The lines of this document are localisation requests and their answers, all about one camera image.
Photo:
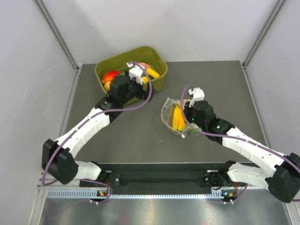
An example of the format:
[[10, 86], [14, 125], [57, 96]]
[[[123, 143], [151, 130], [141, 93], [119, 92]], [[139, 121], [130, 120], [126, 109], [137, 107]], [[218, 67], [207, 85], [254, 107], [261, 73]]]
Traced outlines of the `polka dot zip bag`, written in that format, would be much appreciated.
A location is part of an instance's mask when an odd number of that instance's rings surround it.
[[171, 132], [182, 138], [186, 138], [188, 134], [195, 136], [200, 134], [184, 121], [178, 99], [167, 98], [161, 110], [161, 120]]

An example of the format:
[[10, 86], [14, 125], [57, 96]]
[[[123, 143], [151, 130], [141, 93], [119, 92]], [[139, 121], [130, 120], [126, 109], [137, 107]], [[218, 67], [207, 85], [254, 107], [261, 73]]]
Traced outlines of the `fake red mango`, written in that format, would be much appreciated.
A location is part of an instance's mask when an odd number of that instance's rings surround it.
[[118, 76], [120, 73], [117, 70], [109, 71], [105, 73], [101, 78], [101, 83], [105, 84], [106, 82], [112, 82], [116, 76]]

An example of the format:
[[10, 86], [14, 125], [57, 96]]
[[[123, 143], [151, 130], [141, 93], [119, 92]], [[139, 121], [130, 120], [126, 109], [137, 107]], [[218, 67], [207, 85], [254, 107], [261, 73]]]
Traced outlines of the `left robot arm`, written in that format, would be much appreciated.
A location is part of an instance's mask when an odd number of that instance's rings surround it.
[[65, 185], [74, 179], [89, 179], [96, 186], [106, 182], [106, 174], [98, 164], [75, 161], [81, 148], [101, 129], [111, 124], [122, 112], [130, 111], [125, 104], [133, 98], [151, 100], [154, 87], [147, 88], [125, 75], [118, 75], [110, 84], [106, 96], [74, 128], [56, 140], [48, 139], [42, 148], [42, 169]]

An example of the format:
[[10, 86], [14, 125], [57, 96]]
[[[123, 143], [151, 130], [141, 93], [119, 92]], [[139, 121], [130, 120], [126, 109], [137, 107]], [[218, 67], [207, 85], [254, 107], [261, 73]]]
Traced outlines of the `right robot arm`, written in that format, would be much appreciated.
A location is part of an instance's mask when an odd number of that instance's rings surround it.
[[194, 131], [229, 148], [250, 160], [256, 166], [227, 161], [219, 169], [223, 185], [233, 182], [258, 186], [268, 190], [284, 202], [295, 202], [300, 190], [300, 157], [274, 151], [241, 132], [232, 123], [220, 119], [205, 100], [187, 101], [183, 105], [184, 120]]

